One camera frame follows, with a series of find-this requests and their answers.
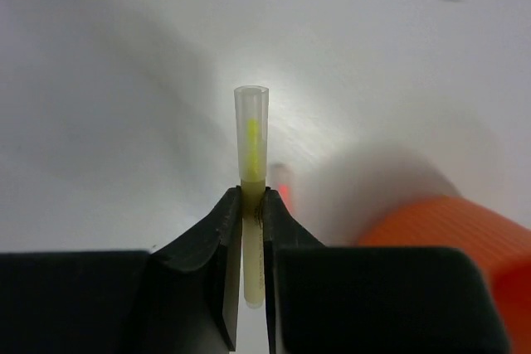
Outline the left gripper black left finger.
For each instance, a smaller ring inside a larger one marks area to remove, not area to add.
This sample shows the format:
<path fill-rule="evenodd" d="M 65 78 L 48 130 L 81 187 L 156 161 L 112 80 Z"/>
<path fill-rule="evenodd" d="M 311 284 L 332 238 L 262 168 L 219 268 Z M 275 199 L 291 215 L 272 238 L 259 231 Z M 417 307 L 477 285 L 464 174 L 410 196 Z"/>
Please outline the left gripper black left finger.
<path fill-rule="evenodd" d="M 147 250 L 4 253 L 4 353 L 229 353 L 236 347 L 241 190 Z"/>

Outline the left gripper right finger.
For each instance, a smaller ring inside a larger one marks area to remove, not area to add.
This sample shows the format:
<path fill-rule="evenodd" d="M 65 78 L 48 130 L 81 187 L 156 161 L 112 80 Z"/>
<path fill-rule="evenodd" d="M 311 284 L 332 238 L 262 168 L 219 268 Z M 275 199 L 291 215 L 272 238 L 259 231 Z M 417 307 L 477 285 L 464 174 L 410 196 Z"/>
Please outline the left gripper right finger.
<path fill-rule="evenodd" d="M 328 247 L 265 193 L 272 353 L 508 353 L 484 276 L 460 250 Z"/>

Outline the pink thin pencil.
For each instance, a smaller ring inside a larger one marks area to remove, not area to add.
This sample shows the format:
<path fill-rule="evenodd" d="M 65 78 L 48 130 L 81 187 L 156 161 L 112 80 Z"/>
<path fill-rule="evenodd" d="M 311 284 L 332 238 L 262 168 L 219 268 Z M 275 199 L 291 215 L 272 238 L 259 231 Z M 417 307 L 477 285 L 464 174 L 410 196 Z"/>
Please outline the pink thin pencil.
<path fill-rule="evenodd" d="M 293 213 L 292 173 L 287 165 L 278 162 L 271 166 L 271 185 L 279 192 L 286 209 Z"/>

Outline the yellow beige stick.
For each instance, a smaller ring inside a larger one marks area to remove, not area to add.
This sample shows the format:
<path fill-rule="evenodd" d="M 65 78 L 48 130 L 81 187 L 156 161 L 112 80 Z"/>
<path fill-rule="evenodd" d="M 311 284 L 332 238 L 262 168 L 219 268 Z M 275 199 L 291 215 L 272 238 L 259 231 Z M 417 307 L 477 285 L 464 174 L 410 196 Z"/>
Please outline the yellow beige stick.
<path fill-rule="evenodd" d="M 249 308 L 265 300 L 262 198 L 266 191 L 269 90 L 234 90 L 238 171 L 241 183 L 244 299 Z"/>

